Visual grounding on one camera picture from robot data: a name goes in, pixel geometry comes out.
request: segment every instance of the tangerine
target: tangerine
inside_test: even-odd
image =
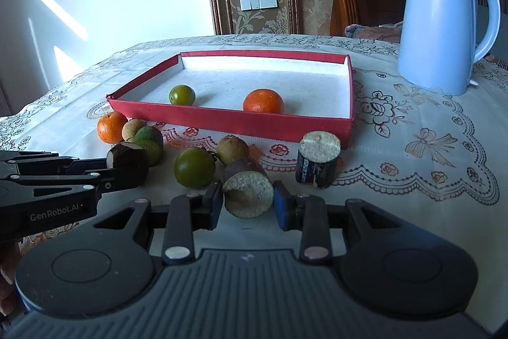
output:
[[[97,123],[98,137],[108,144],[118,144],[124,138],[122,129],[127,124],[127,117],[124,114],[113,111],[103,115]]]
[[[243,111],[282,114],[284,101],[279,94],[271,89],[255,89],[245,97]]]

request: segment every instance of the ribbed gray surface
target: ribbed gray surface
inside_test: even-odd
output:
[[[78,321],[32,313],[8,339],[483,339],[464,315],[430,322],[385,318],[352,301],[323,267],[289,250],[205,250],[189,266],[167,267],[137,303]]]

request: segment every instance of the human hand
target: human hand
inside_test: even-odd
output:
[[[16,307],[18,292],[14,285],[14,272],[21,259],[17,242],[0,243],[0,312],[12,313]]]

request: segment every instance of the table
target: table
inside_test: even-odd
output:
[[[319,194],[334,204],[362,198],[466,249],[479,269],[467,311],[487,330],[496,330],[508,318],[508,71],[495,64],[477,64],[473,78],[479,86],[452,97],[422,90],[400,77],[398,45],[383,41],[273,34],[154,41],[112,55],[19,114],[2,118],[2,149],[104,157],[110,146],[97,138],[96,124],[111,110],[106,94],[180,51],[245,48],[351,56],[357,115],[350,148],[341,154],[332,187],[317,190],[295,182],[296,144],[242,138],[270,177],[283,180],[293,193]],[[105,194],[98,205],[100,213],[140,196],[160,204],[185,193],[172,173],[178,149],[199,145],[213,150],[224,136],[192,125],[157,127],[167,142],[162,163],[150,170],[142,187]],[[273,211],[254,220],[223,211],[215,231],[195,234],[197,250],[296,250],[299,238],[299,232],[278,228]],[[332,244],[335,254],[345,251],[340,230],[332,230]],[[160,248],[154,243],[151,253],[160,253]]]

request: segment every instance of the silver screw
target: silver screw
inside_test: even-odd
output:
[[[184,246],[173,246],[168,247],[166,251],[164,252],[167,258],[171,260],[178,260],[178,259],[184,259],[186,257],[189,257],[191,254],[190,250],[187,247]]]
[[[328,249],[322,246],[311,246],[303,250],[303,255],[309,260],[324,259],[328,253]]]

